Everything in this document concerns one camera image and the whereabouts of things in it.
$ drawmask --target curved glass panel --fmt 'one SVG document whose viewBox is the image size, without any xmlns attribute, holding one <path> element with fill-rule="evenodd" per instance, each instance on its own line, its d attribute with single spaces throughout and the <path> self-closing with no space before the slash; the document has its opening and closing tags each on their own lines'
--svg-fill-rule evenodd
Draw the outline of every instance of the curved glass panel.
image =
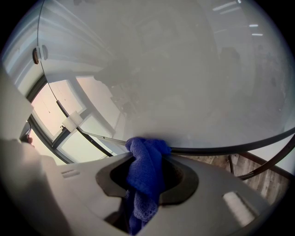
<svg viewBox="0 0 295 236">
<path fill-rule="evenodd" d="M 38 1 L 29 9 L 12 31 L 0 53 L 3 69 L 24 96 L 43 75 L 40 63 L 36 65 L 32 57 L 33 50 L 37 47 L 41 6 L 42 1 Z"/>
<path fill-rule="evenodd" d="M 255 3 L 228 2 L 46 0 L 48 83 L 66 81 L 52 90 L 77 105 L 61 104 L 115 139 L 218 148 L 282 134 L 295 127 L 293 56 Z"/>
</svg>

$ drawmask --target white wall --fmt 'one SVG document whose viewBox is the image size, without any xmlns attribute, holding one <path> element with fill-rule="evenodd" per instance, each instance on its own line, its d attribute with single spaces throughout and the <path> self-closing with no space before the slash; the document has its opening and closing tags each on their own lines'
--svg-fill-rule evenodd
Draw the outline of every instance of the white wall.
<svg viewBox="0 0 295 236">
<path fill-rule="evenodd" d="M 264 159 L 270 160 L 274 157 L 282 148 L 290 141 L 293 135 L 276 142 L 272 145 L 268 145 L 266 147 L 258 148 L 256 150 L 249 151 L 250 153 Z M 282 168 L 283 170 L 295 174 L 295 149 L 293 149 L 283 160 L 276 164 L 278 167 Z"/>
</svg>

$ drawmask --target curved black edge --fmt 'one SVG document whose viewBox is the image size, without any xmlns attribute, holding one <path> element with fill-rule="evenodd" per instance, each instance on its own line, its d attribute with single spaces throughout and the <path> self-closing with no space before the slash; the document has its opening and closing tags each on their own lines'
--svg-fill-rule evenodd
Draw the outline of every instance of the curved black edge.
<svg viewBox="0 0 295 236">
<path fill-rule="evenodd" d="M 227 155 L 247 152 L 250 150 L 262 148 L 278 142 L 284 138 L 289 137 L 295 133 L 295 127 L 277 136 L 267 138 L 264 140 L 251 142 L 242 145 L 236 145 L 231 147 L 209 147 L 209 148 L 182 148 L 182 147 L 172 147 L 171 153 L 181 154 L 181 155 L 198 155 L 198 156 L 214 156 L 214 155 Z"/>
<path fill-rule="evenodd" d="M 103 154 L 107 155 L 108 157 L 112 157 L 113 155 L 106 151 L 101 145 L 99 145 L 92 137 L 87 134 L 84 134 L 78 127 L 76 128 L 80 134 L 83 135 L 90 143 L 92 143 L 98 150 L 100 150 Z"/>
<path fill-rule="evenodd" d="M 52 148 L 57 149 L 58 146 L 69 136 L 71 132 L 66 128 L 63 127 L 61 133 L 56 137 L 56 139 L 52 142 Z"/>
<path fill-rule="evenodd" d="M 163 160 L 166 160 L 175 167 L 179 168 L 183 177 L 178 185 L 161 193 L 159 205 L 175 205 L 185 202 L 198 188 L 199 178 L 196 172 L 194 172 L 187 165 L 183 165 L 169 157 L 163 157 Z"/>
<path fill-rule="evenodd" d="M 47 84 L 47 80 L 44 75 L 42 75 L 37 82 L 33 85 L 33 87 L 28 92 L 26 98 L 27 100 L 32 103 L 32 101 L 35 99 L 37 94 L 41 91 L 41 89 Z"/>
<path fill-rule="evenodd" d="M 59 106 L 60 110 L 62 111 L 62 113 L 65 115 L 65 117 L 69 117 L 69 113 L 65 110 L 65 108 L 63 107 L 63 105 L 61 105 L 59 100 L 56 100 L 56 104 Z"/>
<path fill-rule="evenodd" d="M 285 156 L 287 156 L 295 147 L 295 136 L 293 136 L 290 141 L 283 147 L 281 151 L 278 152 L 273 158 L 269 161 L 265 162 L 262 166 L 258 167 L 257 169 L 249 172 L 248 174 L 238 176 L 241 180 L 246 180 L 252 178 L 256 175 L 261 174 L 262 172 L 268 170 L 269 168 L 273 167 L 276 163 L 281 161 Z"/>
<path fill-rule="evenodd" d="M 264 160 L 256 155 L 254 155 L 253 153 L 250 152 L 245 152 L 245 153 L 238 153 L 240 156 L 245 157 L 259 165 L 263 165 L 267 162 L 267 160 Z M 277 165 L 274 165 L 273 167 L 269 168 L 269 170 L 285 177 L 288 180 L 292 180 L 294 178 L 294 175 L 291 174 L 290 172 L 278 167 Z"/>
</svg>

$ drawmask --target blue cloth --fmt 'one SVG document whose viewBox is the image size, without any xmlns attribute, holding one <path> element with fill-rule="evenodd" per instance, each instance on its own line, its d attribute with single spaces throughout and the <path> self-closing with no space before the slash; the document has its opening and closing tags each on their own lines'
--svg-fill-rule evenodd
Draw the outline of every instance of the blue cloth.
<svg viewBox="0 0 295 236">
<path fill-rule="evenodd" d="M 130 138 L 126 148 L 135 161 L 130 165 L 126 193 L 127 217 L 130 234 L 135 235 L 158 210 L 159 196 L 165 190 L 162 173 L 162 154 L 171 148 L 163 140 Z"/>
</svg>

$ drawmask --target window frame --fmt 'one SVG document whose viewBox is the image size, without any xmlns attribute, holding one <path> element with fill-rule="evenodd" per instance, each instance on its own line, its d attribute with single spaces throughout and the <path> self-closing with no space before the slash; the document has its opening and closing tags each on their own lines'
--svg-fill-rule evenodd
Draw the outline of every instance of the window frame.
<svg viewBox="0 0 295 236">
<path fill-rule="evenodd" d="M 32 101 L 35 99 L 37 94 L 42 90 L 42 88 L 47 84 L 47 79 L 45 75 L 43 74 L 40 79 L 37 80 L 37 82 L 34 84 L 32 89 L 28 92 L 26 98 L 27 100 L 32 103 Z M 61 103 L 59 100 L 56 101 L 57 105 L 67 118 L 69 114 L 66 112 L 66 110 L 62 107 Z M 82 113 L 87 114 L 87 109 L 83 110 Z M 42 127 L 38 124 L 34 116 L 31 114 L 28 122 L 31 124 L 32 129 L 38 136 L 38 138 L 44 143 L 44 145 L 53 153 L 55 154 L 59 159 L 61 159 L 63 162 L 66 164 L 71 164 L 74 163 L 70 158 L 66 157 L 64 154 L 62 154 L 57 147 L 62 143 L 63 140 L 66 139 L 67 136 L 69 136 L 71 133 L 70 131 L 66 128 L 63 127 L 61 133 L 52 141 L 47 134 L 44 132 Z M 105 155 L 111 157 L 113 156 L 111 153 L 106 151 L 101 145 L 99 145 L 94 139 L 92 139 L 89 135 L 84 134 L 81 132 L 81 129 L 77 127 L 78 132 L 80 132 L 90 143 L 92 143 L 97 149 L 99 149 L 101 152 L 103 152 Z"/>
</svg>

